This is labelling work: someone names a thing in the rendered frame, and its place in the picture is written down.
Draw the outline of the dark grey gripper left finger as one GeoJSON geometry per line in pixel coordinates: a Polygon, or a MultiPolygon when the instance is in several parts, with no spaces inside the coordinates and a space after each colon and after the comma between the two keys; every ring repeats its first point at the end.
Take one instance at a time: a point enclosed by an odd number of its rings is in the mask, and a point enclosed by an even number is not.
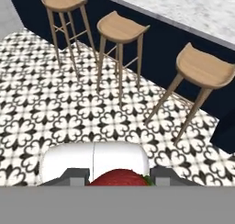
{"type": "Polygon", "coordinates": [[[90,170],[88,168],[68,168],[60,177],[41,185],[44,186],[85,186],[89,185],[90,170]]]}

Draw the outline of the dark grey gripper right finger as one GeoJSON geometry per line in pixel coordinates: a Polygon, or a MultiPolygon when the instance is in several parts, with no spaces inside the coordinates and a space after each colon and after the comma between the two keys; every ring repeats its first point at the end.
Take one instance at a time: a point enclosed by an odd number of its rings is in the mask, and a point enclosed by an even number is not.
{"type": "Polygon", "coordinates": [[[157,186],[198,186],[198,183],[179,177],[172,168],[163,166],[151,168],[150,176],[157,186]]]}

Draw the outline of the red strawberry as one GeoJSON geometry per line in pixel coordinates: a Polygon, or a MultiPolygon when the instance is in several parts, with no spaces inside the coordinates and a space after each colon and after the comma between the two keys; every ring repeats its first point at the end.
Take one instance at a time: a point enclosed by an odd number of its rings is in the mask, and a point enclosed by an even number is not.
{"type": "Polygon", "coordinates": [[[115,169],[100,175],[90,185],[146,186],[153,185],[153,181],[148,175],[127,169],[115,169]]]}

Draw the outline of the dark blue dining counter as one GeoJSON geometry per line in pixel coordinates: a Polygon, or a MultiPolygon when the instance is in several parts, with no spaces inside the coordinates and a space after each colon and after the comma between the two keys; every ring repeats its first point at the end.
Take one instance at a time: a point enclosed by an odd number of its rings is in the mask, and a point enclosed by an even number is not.
{"type": "MultiPolygon", "coordinates": [[[[41,0],[11,0],[24,26],[51,42],[49,19],[41,0]]],[[[235,63],[235,50],[201,38],[188,31],[149,17],[113,0],[88,0],[86,11],[95,46],[100,37],[96,23],[112,11],[130,18],[150,29],[144,35],[141,75],[166,88],[176,75],[176,56],[186,43],[212,54],[222,61],[235,63]]],[[[235,79],[211,93],[202,109],[219,119],[210,142],[226,152],[235,152],[235,79]]]]}

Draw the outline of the white rounded object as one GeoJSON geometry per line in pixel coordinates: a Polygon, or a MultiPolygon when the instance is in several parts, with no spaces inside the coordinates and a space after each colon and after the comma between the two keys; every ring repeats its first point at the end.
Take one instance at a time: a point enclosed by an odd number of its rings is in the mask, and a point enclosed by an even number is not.
{"type": "Polygon", "coordinates": [[[148,175],[147,153],[139,145],[126,141],[64,143],[50,147],[39,162],[42,183],[60,177],[67,168],[88,169],[89,181],[114,169],[128,169],[148,175]]]}

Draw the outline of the wooden bar stool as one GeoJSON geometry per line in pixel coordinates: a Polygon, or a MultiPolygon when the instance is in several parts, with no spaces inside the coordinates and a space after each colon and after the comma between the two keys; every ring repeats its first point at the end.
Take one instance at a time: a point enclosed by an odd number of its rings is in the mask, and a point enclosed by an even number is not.
{"type": "Polygon", "coordinates": [[[59,48],[58,48],[58,41],[56,33],[58,31],[64,34],[67,46],[69,48],[69,52],[71,55],[71,60],[73,63],[73,69],[75,71],[76,77],[79,77],[79,72],[76,67],[73,49],[71,45],[71,41],[75,41],[75,45],[77,50],[80,50],[78,45],[77,38],[82,36],[84,33],[87,34],[95,61],[98,62],[96,53],[95,53],[95,44],[92,37],[92,32],[90,29],[88,17],[85,10],[85,5],[88,3],[88,0],[41,0],[41,3],[45,6],[48,14],[48,19],[50,22],[50,31],[52,35],[53,45],[56,52],[57,61],[59,67],[62,67],[60,55],[59,55],[59,48]],[[85,30],[81,33],[77,34],[75,32],[75,26],[73,23],[72,11],[80,9],[85,30]]]}
{"type": "Polygon", "coordinates": [[[151,26],[142,26],[131,19],[120,16],[117,11],[113,11],[102,17],[97,22],[96,27],[100,34],[96,90],[100,89],[103,59],[108,57],[109,53],[114,50],[116,52],[116,58],[114,59],[115,72],[118,74],[119,107],[122,107],[123,69],[129,67],[133,62],[137,63],[137,88],[140,88],[143,35],[151,26]],[[133,41],[137,41],[137,56],[126,65],[123,65],[123,46],[133,41]]]}
{"type": "Polygon", "coordinates": [[[175,65],[177,75],[144,122],[145,125],[150,122],[153,115],[159,111],[163,102],[184,79],[191,84],[199,86],[200,91],[196,101],[192,105],[185,123],[173,144],[177,144],[181,139],[196,111],[204,104],[209,95],[214,90],[228,85],[235,78],[235,64],[224,62],[211,54],[198,50],[190,42],[177,55],[175,65]]]}

